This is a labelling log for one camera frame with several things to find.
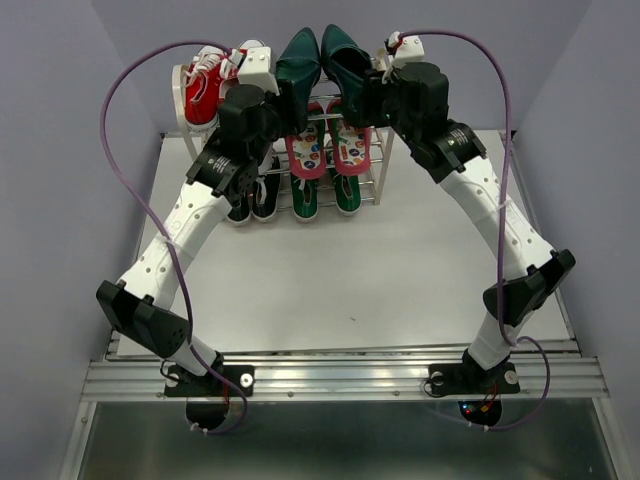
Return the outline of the green metallic loafer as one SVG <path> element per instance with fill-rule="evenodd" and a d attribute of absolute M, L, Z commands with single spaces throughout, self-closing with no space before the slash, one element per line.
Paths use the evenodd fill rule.
<path fill-rule="evenodd" d="M 366 73 L 373 69 L 370 55 L 339 26 L 329 24 L 321 40 L 321 64 L 341 93 L 342 115 L 355 127 L 366 127 L 362 92 Z"/>
<path fill-rule="evenodd" d="M 299 30 L 276 62 L 276 80 L 302 82 L 309 88 L 309 99 L 321 74 L 320 51 L 309 27 Z"/>

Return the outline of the pink kids sandal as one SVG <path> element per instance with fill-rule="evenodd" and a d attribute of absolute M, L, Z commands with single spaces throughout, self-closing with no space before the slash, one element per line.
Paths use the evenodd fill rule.
<path fill-rule="evenodd" d="M 343 176 L 359 176 L 371 166 L 370 127 L 352 126 L 343 116 L 342 101 L 332 100 L 326 109 L 330 115 L 327 119 L 332 143 L 331 153 L 336 171 Z"/>
<path fill-rule="evenodd" d="M 296 132 L 285 138 L 287 160 L 292 181 L 302 183 L 319 180 L 326 172 L 327 162 L 324 149 L 326 122 L 324 119 L 311 120 L 316 114 L 322 114 L 319 102 L 308 105 L 307 112 Z"/>

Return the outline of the green canvas sneaker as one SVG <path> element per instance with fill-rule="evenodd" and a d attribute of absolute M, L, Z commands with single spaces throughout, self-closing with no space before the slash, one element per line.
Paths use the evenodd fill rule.
<path fill-rule="evenodd" d="M 357 176 L 345 176 L 336 169 L 329 174 L 334 188 L 336 206 L 344 216 L 355 215 L 361 207 L 360 184 Z"/>
<path fill-rule="evenodd" d="M 299 222 L 308 223 L 318 213 L 318 180 L 305 180 L 290 174 L 292 209 Z"/>

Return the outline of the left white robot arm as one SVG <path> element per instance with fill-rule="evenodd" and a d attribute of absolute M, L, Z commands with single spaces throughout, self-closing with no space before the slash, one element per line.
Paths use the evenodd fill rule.
<path fill-rule="evenodd" d="M 214 228 L 257 180 L 259 166 L 278 139 L 301 129 L 301 109 L 291 82 L 277 92 L 239 84 L 218 111 L 219 126 L 186 173 L 174 206 L 139 259 L 117 281 L 103 281 L 96 297 L 111 326 L 122 336 L 179 366 L 199 393 L 222 382 L 222 355 L 194 334 L 191 313 L 171 306 L 186 291 L 185 272 Z"/>

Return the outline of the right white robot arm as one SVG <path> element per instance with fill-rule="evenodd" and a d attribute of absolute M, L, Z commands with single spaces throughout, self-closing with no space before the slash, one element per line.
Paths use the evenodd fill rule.
<path fill-rule="evenodd" d="M 530 317 L 576 264 L 570 250 L 544 240 L 504 189 L 474 130 L 448 116 L 449 81 L 426 62 L 364 75 L 358 105 L 367 126 L 389 126 L 463 210 L 496 260 L 496 281 L 482 296 L 480 329 L 458 363 L 429 370 L 438 395 L 480 392 L 510 373 L 508 359 Z"/>

